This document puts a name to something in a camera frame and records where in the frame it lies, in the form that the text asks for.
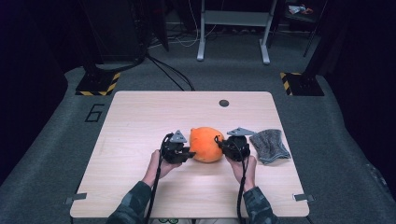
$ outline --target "metal desk leg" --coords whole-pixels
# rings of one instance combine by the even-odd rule
[[[266,43],[267,43],[268,35],[270,34],[272,19],[274,18],[275,7],[276,7],[276,0],[274,0],[271,5],[271,10],[268,15],[267,24],[265,25],[264,36],[262,37],[262,39],[260,39],[260,48],[262,50],[262,62],[264,64],[270,64],[270,56],[268,55],[268,49]]]
[[[199,41],[197,61],[204,60],[205,54],[205,0],[202,0],[201,5],[201,38]]]

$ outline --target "wooden tabletop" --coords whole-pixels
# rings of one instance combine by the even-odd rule
[[[227,100],[229,105],[219,105],[220,100]],[[78,188],[78,193],[87,193],[87,197],[73,202],[70,215],[108,217],[143,178],[151,153],[160,148],[166,134],[180,130],[189,139],[191,128],[199,127],[215,128],[225,138],[228,131],[238,127],[256,133],[279,129],[283,144],[290,150],[269,92],[119,91]],[[257,157],[251,144],[250,151]],[[258,161],[256,185],[277,216],[308,215],[307,202],[292,198],[292,194],[304,193],[293,159],[279,159],[269,165]],[[224,156],[212,163],[187,160],[159,181],[151,217],[237,217],[238,190]],[[244,202],[241,210],[246,217]]]

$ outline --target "camouflage sleeve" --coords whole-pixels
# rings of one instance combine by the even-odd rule
[[[250,224],[274,224],[279,219],[274,215],[271,204],[267,201],[259,187],[245,192],[245,206],[249,216]]]
[[[112,223],[144,223],[144,213],[151,197],[151,188],[142,181],[123,197],[121,204],[107,219],[106,224]]]

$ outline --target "person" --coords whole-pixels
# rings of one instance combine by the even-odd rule
[[[138,181],[134,187],[123,197],[117,209],[108,217],[106,224],[140,224],[144,223],[144,213],[151,196],[151,188],[154,185],[155,175],[159,164],[160,150],[155,150],[151,154],[148,169],[141,181]],[[227,158],[231,164],[233,174],[240,183],[243,176],[242,162],[233,161]],[[255,172],[257,161],[253,156],[246,158],[248,163],[246,171],[246,181],[244,186],[244,201],[249,217],[249,224],[272,224],[278,223],[279,219],[274,215],[271,204],[267,201],[259,187],[255,185]],[[163,178],[173,169],[179,167],[181,163],[171,164],[166,161],[161,163],[160,178]],[[197,220],[196,224],[221,223],[221,219]]]

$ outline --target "orange ball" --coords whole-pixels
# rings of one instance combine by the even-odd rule
[[[190,151],[195,152],[194,158],[202,162],[218,161],[222,157],[222,150],[215,142],[224,139],[221,132],[209,127],[192,128],[190,135]]]

